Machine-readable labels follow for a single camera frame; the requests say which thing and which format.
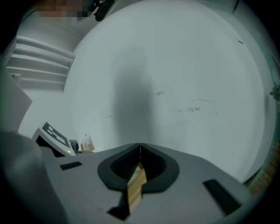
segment black slot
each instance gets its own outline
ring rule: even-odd
[[[140,162],[140,144],[108,157],[98,165],[98,176],[111,190],[126,191],[127,183]]]
[[[240,208],[240,204],[226,191],[217,180],[208,180],[203,182],[208,192],[226,215],[229,215]]]
[[[125,220],[130,215],[127,191],[122,193],[118,206],[111,208],[108,213],[121,220]]]
[[[62,170],[68,170],[81,165],[82,164],[80,162],[74,162],[74,163],[67,163],[67,164],[60,165],[60,167]]]
[[[147,183],[142,186],[142,193],[165,191],[177,179],[180,169],[175,159],[146,144],[141,144],[141,160]]]

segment white curved wall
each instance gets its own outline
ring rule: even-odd
[[[63,95],[42,93],[44,110],[30,92],[38,104],[21,133],[41,110],[37,122],[57,123],[68,138],[89,133],[97,151],[152,143],[246,180],[267,155],[276,109],[262,52],[230,18],[234,25],[199,3],[174,1],[114,13],[76,48]]]

